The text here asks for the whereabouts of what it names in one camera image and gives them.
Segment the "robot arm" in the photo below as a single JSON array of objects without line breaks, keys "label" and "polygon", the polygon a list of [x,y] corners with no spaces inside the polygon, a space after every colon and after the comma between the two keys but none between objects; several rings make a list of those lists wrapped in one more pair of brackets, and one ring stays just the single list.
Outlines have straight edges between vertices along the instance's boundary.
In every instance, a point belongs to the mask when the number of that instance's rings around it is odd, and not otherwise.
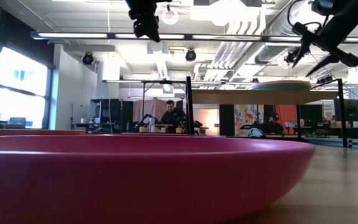
[{"label": "robot arm", "polygon": [[129,6],[129,17],[134,22],[136,37],[146,35],[150,39],[160,42],[158,34],[158,16],[154,16],[158,2],[172,2],[172,0],[125,0]]},{"label": "robot arm", "polygon": [[297,22],[293,25],[293,32],[302,35],[301,47],[295,51],[297,55],[293,66],[295,67],[300,59],[310,52],[311,44],[328,51],[330,55],[320,61],[306,76],[330,63],[342,62],[349,67],[358,66],[358,57],[338,48],[358,25],[358,0],[315,0],[311,8],[322,16],[334,17],[315,33],[308,30],[307,24]]}]

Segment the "black shirt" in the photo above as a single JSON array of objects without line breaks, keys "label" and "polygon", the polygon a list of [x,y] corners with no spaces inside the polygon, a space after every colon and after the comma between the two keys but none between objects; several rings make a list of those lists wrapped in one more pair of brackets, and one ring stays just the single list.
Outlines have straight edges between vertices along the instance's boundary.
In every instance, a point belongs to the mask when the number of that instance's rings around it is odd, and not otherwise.
[{"label": "black shirt", "polygon": [[259,128],[261,131],[263,131],[265,134],[281,134],[283,133],[283,126],[279,123],[274,123],[269,121],[268,123],[263,124],[254,124],[251,126],[251,128]]},{"label": "black shirt", "polygon": [[167,111],[164,113],[164,115],[162,115],[161,123],[162,124],[171,124],[172,126],[169,126],[167,128],[168,132],[175,133],[176,128],[179,125],[179,122],[178,122],[179,119],[185,118],[185,117],[186,117],[186,114],[185,114],[185,112],[183,112],[183,110],[175,108],[175,109],[173,109],[172,112]]}]

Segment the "artwork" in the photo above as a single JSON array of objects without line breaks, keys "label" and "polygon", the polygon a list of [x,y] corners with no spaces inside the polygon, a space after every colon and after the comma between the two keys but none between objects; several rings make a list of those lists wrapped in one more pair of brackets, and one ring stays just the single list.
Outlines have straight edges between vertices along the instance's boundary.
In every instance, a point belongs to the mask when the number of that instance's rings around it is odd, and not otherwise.
[{"label": "artwork", "polygon": [[241,129],[241,127],[253,125],[258,120],[260,123],[264,121],[263,105],[234,105],[234,134],[236,137],[247,137],[248,129]]}]

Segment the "white wall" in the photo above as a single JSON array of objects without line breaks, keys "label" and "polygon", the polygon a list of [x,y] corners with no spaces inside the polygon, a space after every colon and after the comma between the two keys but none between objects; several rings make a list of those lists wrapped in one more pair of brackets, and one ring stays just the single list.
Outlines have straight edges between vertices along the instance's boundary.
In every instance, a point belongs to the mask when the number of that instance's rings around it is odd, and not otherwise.
[{"label": "white wall", "polygon": [[96,99],[118,99],[119,98],[119,83],[104,83],[103,75],[105,72],[104,69],[105,63],[98,63],[98,86],[96,89]]},{"label": "white wall", "polygon": [[97,74],[68,55],[61,45],[55,45],[52,77],[50,129],[71,129],[73,118],[79,123],[89,116],[90,99],[96,98]]}]

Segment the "man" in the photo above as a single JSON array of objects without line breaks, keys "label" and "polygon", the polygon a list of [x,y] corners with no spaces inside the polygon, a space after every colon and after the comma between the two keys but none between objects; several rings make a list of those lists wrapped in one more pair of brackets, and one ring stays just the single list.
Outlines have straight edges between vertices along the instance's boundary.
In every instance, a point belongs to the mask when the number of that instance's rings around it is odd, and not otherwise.
[{"label": "man", "polygon": [[283,126],[278,121],[278,114],[272,113],[268,119],[268,123],[265,125],[265,133],[283,134]]},{"label": "man", "polygon": [[265,134],[272,134],[272,133],[283,134],[283,130],[284,130],[283,126],[277,123],[277,121],[278,121],[278,114],[272,113],[267,123],[263,123],[263,124],[255,123],[251,126],[251,128],[258,128],[261,131],[263,131],[263,133]]},{"label": "man", "polygon": [[176,133],[176,128],[179,126],[179,120],[186,117],[185,112],[183,110],[175,107],[175,103],[172,100],[168,100],[166,103],[167,112],[162,115],[161,123],[162,124],[171,124],[172,126],[168,126],[169,133]]}]

